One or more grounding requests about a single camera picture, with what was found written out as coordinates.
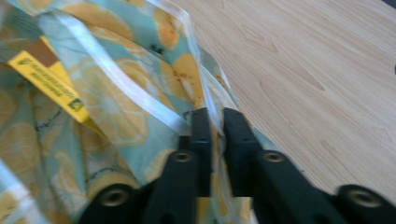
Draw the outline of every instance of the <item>light wood grain surface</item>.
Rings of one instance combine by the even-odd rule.
[[[244,112],[321,189],[396,202],[396,9],[379,0],[174,2]]]

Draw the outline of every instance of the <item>metal screw head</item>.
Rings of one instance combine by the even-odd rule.
[[[285,160],[285,158],[275,152],[268,152],[264,154],[264,159],[267,161],[271,161],[271,162],[281,162],[283,160]]]
[[[111,189],[100,198],[100,204],[108,207],[119,206],[129,198],[129,193],[124,189]]]
[[[363,190],[352,190],[348,193],[349,199],[363,207],[378,207],[381,205],[381,201],[374,196],[372,193]]]
[[[187,153],[179,152],[173,156],[175,161],[186,162],[191,160],[191,156]]]

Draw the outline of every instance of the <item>wooden floor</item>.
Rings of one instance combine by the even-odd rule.
[[[252,123],[334,192],[396,203],[396,9],[379,0],[174,0]]]

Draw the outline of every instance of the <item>yellow label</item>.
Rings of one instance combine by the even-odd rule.
[[[83,122],[90,118],[68,78],[65,81],[65,79],[55,75],[27,51],[22,51],[8,63],[46,93],[48,97],[61,106],[75,120]]]

